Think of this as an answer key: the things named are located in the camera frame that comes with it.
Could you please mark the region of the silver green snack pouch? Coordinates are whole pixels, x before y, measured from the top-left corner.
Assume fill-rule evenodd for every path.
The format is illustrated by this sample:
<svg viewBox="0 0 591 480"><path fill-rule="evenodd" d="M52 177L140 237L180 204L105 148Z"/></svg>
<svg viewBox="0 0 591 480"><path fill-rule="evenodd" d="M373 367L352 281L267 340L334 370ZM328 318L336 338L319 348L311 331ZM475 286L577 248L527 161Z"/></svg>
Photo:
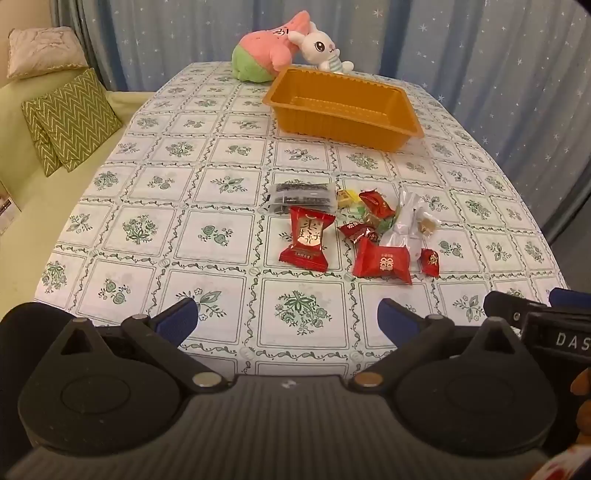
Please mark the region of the silver green snack pouch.
<svg viewBox="0 0 591 480"><path fill-rule="evenodd" d="M381 237L385 247L406 247L412 261L418 261L423 248L420 221L425 213L425 201L415 192L401 187L397 219Z"/></svg>

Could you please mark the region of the dark red candy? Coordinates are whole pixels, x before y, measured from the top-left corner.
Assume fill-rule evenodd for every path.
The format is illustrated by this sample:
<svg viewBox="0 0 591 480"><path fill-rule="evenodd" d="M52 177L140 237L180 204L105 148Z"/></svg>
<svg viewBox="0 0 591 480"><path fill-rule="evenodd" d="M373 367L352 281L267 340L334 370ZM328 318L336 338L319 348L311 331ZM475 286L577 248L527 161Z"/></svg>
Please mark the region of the dark red candy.
<svg viewBox="0 0 591 480"><path fill-rule="evenodd" d="M339 232L342 236L352 242L353 244L358 243L363 238L367 238L370 241L377 243L379 241L379 235L376 228L369 223L349 222L339 226Z"/></svg>

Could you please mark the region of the red double-happiness candy packet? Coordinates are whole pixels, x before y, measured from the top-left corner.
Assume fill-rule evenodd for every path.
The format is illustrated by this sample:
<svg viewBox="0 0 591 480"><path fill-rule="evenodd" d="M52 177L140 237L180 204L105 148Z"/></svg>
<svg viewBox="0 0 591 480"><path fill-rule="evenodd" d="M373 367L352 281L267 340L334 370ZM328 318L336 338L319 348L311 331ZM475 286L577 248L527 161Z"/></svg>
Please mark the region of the red double-happiness candy packet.
<svg viewBox="0 0 591 480"><path fill-rule="evenodd" d="M411 285L410 253L406 247L381 246L363 237L358 242L353 275L360 278L396 277Z"/></svg>

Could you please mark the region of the green candy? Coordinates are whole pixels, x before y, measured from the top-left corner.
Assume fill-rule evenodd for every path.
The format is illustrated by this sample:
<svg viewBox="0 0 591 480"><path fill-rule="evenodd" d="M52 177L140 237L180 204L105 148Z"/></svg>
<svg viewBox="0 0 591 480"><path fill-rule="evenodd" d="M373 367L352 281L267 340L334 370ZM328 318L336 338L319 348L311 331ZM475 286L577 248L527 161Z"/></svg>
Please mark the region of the green candy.
<svg viewBox="0 0 591 480"><path fill-rule="evenodd" d="M377 230L379 235L382 235L389 229L391 229L391 227L394 225L394 222L396 222L397 220L397 215L392 215L382 219L379 218L377 215L373 214L367 208L367 206L362 204L356 204L353 205L353 207L349 207L348 218L349 220L361 224L369 224Z"/></svg>

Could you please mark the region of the blue starry curtain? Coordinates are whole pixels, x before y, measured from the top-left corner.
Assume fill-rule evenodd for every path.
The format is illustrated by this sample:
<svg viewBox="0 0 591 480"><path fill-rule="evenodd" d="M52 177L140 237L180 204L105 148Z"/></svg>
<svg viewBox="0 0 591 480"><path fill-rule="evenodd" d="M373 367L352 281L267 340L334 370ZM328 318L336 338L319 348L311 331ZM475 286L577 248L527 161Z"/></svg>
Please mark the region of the blue starry curtain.
<svg viewBox="0 0 591 480"><path fill-rule="evenodd" d="M121 90L155 90L308 11L356 72L422 86L493 156L548 236L590 221L586 1L54 1Z"/></svg>

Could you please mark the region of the pink star plush toy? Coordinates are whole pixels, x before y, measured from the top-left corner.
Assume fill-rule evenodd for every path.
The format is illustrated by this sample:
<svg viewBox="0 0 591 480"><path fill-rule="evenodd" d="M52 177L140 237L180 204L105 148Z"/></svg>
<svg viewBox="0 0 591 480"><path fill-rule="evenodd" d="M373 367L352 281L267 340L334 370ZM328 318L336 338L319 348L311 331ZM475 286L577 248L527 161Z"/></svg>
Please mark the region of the pink star plush toy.
<svg viewBox="0 0 591 480"><path fill-rule="evenodd" d="M245 34L231 54L232 76L250 83L273 81L281 70L293 63L300 49L290 41L288 34L307 35L310 30L310 13L303 10L274 29Z"/></svg>

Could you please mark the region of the green zigzag cushion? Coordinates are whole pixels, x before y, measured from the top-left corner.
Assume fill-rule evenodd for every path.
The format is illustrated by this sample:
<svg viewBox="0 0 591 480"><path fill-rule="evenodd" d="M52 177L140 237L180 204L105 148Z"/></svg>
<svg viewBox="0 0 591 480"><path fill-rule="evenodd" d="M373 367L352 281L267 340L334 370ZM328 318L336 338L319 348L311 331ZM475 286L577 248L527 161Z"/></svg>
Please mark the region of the green zigzag cushion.
<svg viewBox="0 0 591 480"><path fill-rule="evenodd" d="M32 101L57 160L72 172L122 127L92 68Z"/></svg>

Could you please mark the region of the yellow candy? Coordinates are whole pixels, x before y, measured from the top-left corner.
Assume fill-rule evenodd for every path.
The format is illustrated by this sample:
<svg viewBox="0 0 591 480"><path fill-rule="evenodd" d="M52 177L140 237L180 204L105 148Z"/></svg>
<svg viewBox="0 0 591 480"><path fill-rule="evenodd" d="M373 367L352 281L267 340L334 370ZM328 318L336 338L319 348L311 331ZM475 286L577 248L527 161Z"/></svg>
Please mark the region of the yellow candy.
<svg viewBox="0 0 591 480"><path fill-rule="evenodd" d="M351 189L339 189L335 198L339 209L352 208L361 201L359 194Z"/></svg>

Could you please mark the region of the black seaweed snack packet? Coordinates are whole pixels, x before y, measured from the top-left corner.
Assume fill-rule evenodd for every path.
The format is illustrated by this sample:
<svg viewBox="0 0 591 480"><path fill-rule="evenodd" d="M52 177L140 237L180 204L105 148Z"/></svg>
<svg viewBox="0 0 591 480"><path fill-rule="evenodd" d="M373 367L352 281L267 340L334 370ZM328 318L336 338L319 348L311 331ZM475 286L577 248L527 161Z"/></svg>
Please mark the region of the black seaweed snack packet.
<svg viewBox="0 0 591 480"><path fill-rule="evenodd" d="M270 186L263 208L271 214L287 214L291 207L304 207L325 213L338 209L335 184L290 181Z"/></svg>

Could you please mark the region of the clear brown candy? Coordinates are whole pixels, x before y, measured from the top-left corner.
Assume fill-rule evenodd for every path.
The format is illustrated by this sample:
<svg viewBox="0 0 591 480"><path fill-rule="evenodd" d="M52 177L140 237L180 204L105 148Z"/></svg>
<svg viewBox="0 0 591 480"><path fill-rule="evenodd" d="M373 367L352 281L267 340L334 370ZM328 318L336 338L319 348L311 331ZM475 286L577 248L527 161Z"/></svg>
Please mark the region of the clear brown candy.
<svg viewBox="0 0 591 480"><path fill-rule="evenodd" d="M433 235L441 226L441 221L424 209L417 211L416 218L419 231L425 237Z"/></svg>

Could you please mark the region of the orange plastic tray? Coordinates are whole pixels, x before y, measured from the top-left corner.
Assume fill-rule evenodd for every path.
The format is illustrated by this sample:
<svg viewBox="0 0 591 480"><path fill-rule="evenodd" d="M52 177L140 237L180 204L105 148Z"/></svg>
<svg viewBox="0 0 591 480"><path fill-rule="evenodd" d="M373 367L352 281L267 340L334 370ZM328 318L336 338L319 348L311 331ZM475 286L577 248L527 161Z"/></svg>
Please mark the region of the orange plastic tray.
<svg viewBox="0 0 591 480"><path fill-rule="evenodd" d="M424 137L404 89L362 77L290 67L276 77L263 103L287 133L384 152Z"/></svg>

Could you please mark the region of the large red snack packet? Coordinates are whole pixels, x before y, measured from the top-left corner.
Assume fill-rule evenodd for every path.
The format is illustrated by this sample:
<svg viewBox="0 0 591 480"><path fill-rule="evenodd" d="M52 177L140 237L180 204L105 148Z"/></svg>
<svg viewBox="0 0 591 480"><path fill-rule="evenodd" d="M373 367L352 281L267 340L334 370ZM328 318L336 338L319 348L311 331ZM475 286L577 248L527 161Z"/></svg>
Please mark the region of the large red snack packet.
<svg viewBox="0 0 591 480"><path fill-rule="evenodd" d="M291 242L280 253L280 261L311 271L327 271L329 263L322 252L322 235L334 222L332 214L291 207Z"/></svg>

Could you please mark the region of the beige embroidered pillow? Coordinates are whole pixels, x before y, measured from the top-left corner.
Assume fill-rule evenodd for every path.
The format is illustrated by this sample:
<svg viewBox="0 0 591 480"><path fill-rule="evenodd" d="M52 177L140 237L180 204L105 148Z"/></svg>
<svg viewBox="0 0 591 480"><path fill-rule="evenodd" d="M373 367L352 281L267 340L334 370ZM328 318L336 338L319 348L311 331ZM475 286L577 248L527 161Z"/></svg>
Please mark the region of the beige embroidered pillow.
<svg viewBox="0 0 591 480"><path fill-rule="evenodd" d="M13 29L8 47L8 81L88 67L78 37L65 26Z"/></svg>

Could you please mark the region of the small red candy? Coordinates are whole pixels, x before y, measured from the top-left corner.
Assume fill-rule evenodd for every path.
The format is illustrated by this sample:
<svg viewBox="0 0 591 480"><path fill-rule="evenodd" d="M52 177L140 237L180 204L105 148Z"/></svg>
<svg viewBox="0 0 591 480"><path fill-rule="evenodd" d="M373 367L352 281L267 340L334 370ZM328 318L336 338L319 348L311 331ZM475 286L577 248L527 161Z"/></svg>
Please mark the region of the small red candy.
<svg viewBox="0 0 591 480"><path fill-rule="evenodd" d="M422 273L429 277L440 276L440 260L437 251L423 248L420 257Z"/></svg>

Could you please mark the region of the red foil candy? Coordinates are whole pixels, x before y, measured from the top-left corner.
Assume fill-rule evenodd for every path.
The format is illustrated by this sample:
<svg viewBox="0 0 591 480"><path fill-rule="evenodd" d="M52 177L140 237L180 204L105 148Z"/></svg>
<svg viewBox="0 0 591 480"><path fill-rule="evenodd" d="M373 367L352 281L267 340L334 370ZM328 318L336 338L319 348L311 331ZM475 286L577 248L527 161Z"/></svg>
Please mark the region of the red foil candy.
<svg viewBox="0 0 591 480"><path fill-rule="evenodd" d="M359 194L359 197L370 211L370 214L380 220L385 220L396 215L396 211L377 190L363 191Z"/></svg>

